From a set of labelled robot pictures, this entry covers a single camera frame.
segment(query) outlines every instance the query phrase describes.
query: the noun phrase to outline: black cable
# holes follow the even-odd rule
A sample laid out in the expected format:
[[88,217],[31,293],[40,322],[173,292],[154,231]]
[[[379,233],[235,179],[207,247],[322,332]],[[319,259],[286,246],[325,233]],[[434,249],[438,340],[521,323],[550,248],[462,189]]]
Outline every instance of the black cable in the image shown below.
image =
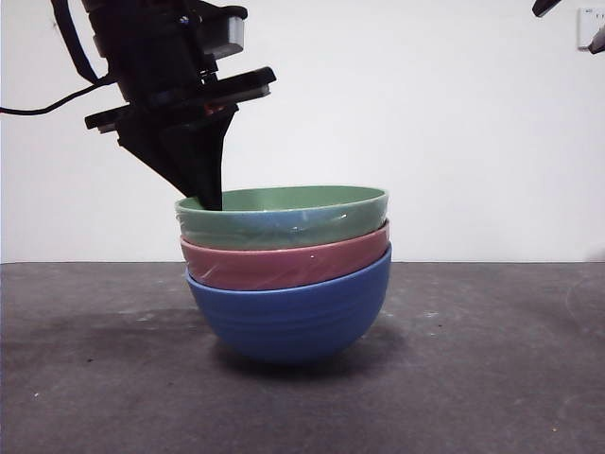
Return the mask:
[[109,77],[109,75],[108,75],[108,76],[105,76],[105,77],[99,79],[96,83],[94,83],[90,87],[86,87],[83,90],[80,90],[79,92],[72,93],[71,95],[66,96],[63,99],[60,99],[59,101],[55,102],[54,104],[51,104],[48,107],[44,107],[43,109],[34,109],[34,110],[31,110],[31,111],[28,111],[28,110],[22,110],[22,109],[9,109],[7,107],[0,107],[0,114],[9,114],[9,115],[43,115],[43,114],[48,114],[49,112],[52,112],[55,109],[58,109],[63,104],[67,104],[72,99],[76,99],[79,96],[83,96],[83,95],[86,95],[88,93],[91,93],[93,90],[96,90],[97,88],[103,87],[105,85],[109,85],[111,83],[114,83],[114,80],[111,79]]

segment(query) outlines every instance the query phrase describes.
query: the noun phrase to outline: pink bowl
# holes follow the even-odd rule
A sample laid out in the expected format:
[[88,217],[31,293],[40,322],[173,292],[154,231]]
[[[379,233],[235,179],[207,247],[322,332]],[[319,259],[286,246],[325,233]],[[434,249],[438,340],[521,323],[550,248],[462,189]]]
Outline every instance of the pink bowl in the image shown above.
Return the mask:
[[191,276],[207,287],[228,290],[273,290],[336,279],[368,267],[388,246],[388,221],[381,229],[357,238],[275,251],[208,249],[181,237]]

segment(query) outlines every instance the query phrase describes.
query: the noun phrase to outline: bowl rim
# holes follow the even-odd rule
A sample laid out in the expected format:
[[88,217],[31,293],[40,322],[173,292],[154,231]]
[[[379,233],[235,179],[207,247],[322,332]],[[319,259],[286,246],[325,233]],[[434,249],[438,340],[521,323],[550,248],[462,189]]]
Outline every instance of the bowl rim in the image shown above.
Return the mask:
[[186,201],[190,201],[195,199],[195,197],[186,197],[184,199],[180,199],[175,202],[175,209],[178,214],[180,213],[189,213],[189,214],[203,214],[204,216],[214,216],[214,217],[226,217],[226,216],[234,216],[234,215],[242,215],[242,214],[255,214],[255,215],[263,215],[263,214],[274,214],[274,213],[295,213],[295,212],[303,212],[308,210],[314,211],[322,211],[328,209],[334,209],[335,207],[353,207],[358,204],[368,203],[370,201],[378,201],[380,199],[389,198],[389,192],[386,189],[381,189],[379,187],[370,187],[370,186],[352,186],[347,184],[312,184],[312,185],[301,185],[301,186],[272,186],[272,187],[252,187],[248,189],[234,189],[231,191],[225,191],[223,194],[239,192],[239,191],[257,191],[257,190],[277,190],[277,189],[308,189],[314,187],[330,187],[330,188],[354,188],[354,189],[370,189],[374,191],[379,191],[381,194],[371,197],[369,199],[364,199],[362,201],[349,201],[347,203],[334,203],[330,205],[321,205],[321,206],[309,206],[307,208],[284,208],[277,210],[230,210],[230,211],[210,211],[210,210],[197,210],[193,208],[186,208],[182,206],[182,204]]
[[347,281],[349,279],[355,279],[357,276],[359,276],[361,274],[365,274],[366,272],[372,271],[372,270],[382,266],[386,261],[390,260],[391,255],[392,255],[392,244],[389,242],[389,246],[387,247],[387,250],[385,251],[385,253],[383,253],[378,260],[374,261],[372,264],[370,264],[366,268],[362,268],[361,270],[358,270],[358,271],[355,271],[355,272],[352,272],[349,274],[345,274],[344,276],[330,279],[328,281],[322,281],[322,282],[318,282],[315,284],[309,284],[307,286],[298,286],[298,287],[290,287],[290,288],[276,288],[273,290],[227,290],[224,288],[214,288],[214,287],[204,286],[203,284],[200,284],[198,281],[196,281],[193,278],[193,276],[191,275],[191,272],[189,271],[188,268],[185,269],[185,278],[187,279],[187,282],[189,283],[190,286],[199,288],[204,291],[210,291],[210,292],[216,293],[216,294],[237,295],[237,296],[258,296],[258,295],[273,295],[273,294],[282,294],[283,295],[283,294],[288,294],[288,293],[296,293],[296,292],[299,292],[302,290],[312,290],[314,288],[322,288],[325,286],[337,284],[342,281]]
[[385,219],[385,222],[382,226],[368,234],[362,236],[354,236],[353,238],[342,239],[340,241],[333,241],[331,243],[322,243],[311,246],[301,246],[298,248],[279,248],[279,249],[220,249],[220,248],[210,248],[208,246],[200,246],[199,244],[192,243],[187,241],[187,238],[184,235],[181,235],[181,246],[189,249],[190,251],[194,251],[197,253],[208,253],[208,254],[220,254],[222,256],[230,256],[230,257],[238,257],[238,256],[273,256],[273,255],[286,255],[292,253],[305,253],[311,251],[323,252],[325,250],[331,250],[337,248],[339,246],[349,246],[354,245],[355,243],[359,243],[361,241],[374,238],[376,236],[381,236],[385,232],[389,235],[390,230],[390,221]]

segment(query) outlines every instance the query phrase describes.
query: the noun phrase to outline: black strap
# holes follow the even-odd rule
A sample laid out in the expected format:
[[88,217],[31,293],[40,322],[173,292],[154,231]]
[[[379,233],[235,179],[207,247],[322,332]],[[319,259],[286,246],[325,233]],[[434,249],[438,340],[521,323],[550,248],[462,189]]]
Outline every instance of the black strap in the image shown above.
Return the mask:
[[79,42],[78,34],[76,33],[76,28],[74,27],[74,21],[72,21],[72,16],[69,12],[67,0],[50,1],[53,4],[55,19],[57,20],[60,34],[65,41],[65,45],[67,45],[67,50],[69,51],[69,55],[71,56],[74,65],[76,66],[78,74],[91,83],[97,83],[98,77],[88,61],[88,58],[84,53],[84,49],[82,49],[82,44]]

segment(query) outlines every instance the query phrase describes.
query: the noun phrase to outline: green bowl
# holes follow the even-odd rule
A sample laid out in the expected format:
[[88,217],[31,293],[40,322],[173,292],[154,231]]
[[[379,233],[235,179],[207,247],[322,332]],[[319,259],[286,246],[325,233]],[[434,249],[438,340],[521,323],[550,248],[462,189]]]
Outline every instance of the green bowl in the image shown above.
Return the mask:
[[215,249],[263,251],[334,243],[379,229],[389,195],[355,186],[244,189],[223,193],[223,211],[195,198],[176,204],[190,243]]

